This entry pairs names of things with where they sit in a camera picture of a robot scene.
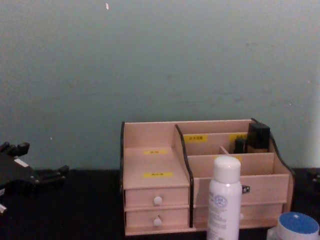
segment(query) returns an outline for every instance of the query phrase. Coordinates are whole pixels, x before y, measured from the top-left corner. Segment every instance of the wooden drawer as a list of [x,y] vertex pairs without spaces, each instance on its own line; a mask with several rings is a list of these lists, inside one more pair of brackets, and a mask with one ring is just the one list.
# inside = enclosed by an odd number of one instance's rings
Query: wooden drawer
[[[207,206],[211,178],[194,178],[194,205]],[[242,205],[284,204],[287,202],[289,175],[271,174],[241,176],[242,185],[250,186],[250,192],[242,195]]]
[[[161,224],[154,226],[154,220],[160,218]],[[189,209],[144,210],[126,212],[126,227],[153,227],[157,230],[163,226],[187,225]]]
[[[282,213],[282,204],[265,204],[265,205],[248,205],[241,207],[241,213],[245,223],[247,220],[260,219],[278,219]],[[207,223],[208,221],[208,207],[196,207],[193,209],[193,222]]]
[[[155,198],[161,204],[155,204]],[[125,208],[161,207],[189,204],[189,188],[130,189],[125,191]]]

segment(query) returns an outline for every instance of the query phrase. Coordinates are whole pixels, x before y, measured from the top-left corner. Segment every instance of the black bottle cap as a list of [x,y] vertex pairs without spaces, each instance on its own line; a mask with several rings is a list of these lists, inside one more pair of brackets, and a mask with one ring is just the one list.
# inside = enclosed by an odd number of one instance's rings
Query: black bottle cap
[[254,149],[268,149],[270,141],[270,127],[255,122],[249,123],[247,144]]
[[234,154],[243,154],[246,140],[238,137],[234,142]]

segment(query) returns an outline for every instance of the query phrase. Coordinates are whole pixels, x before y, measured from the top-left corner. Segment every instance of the dark desk surface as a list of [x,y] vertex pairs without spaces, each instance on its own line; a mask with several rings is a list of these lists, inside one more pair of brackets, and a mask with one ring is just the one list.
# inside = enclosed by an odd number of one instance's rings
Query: dark desk surface
[[[320,198],[296,169],[294,211],[320,222]],[[1,240],[118,240],[120,201],[116,170],[72,170],[62,189],[32,196],[10,196],[0,216]],[[240,240],[264,240],[267,229],[241,230]],[[130,237],[132,240],[205,240],[204,232]]]

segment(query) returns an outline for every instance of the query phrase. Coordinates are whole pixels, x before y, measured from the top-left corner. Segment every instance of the drawer knob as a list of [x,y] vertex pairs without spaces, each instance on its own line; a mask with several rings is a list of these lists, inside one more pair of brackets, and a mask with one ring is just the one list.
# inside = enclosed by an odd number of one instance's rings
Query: drawer knob
[[162,198],[160,196],[156,196],[153,199],[153,203],[154,203],[154,205],[161,205],[162,204]]
[[161,224],[162,224],[162,221],[161,221],[160,217],[157,216],[156,219],[153,220],[153,226],[155,226],[155,227],[160,227]]

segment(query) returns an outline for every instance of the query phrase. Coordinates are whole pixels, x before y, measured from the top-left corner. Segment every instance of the light blue wall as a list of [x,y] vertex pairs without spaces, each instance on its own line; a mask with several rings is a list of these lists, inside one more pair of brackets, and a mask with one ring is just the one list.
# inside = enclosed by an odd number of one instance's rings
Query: light blue wall
[[118,168],[121,121],[255,117],[320,167],[320,1],[108,3],[0,1],[0,140],[31,142],[31,166]]

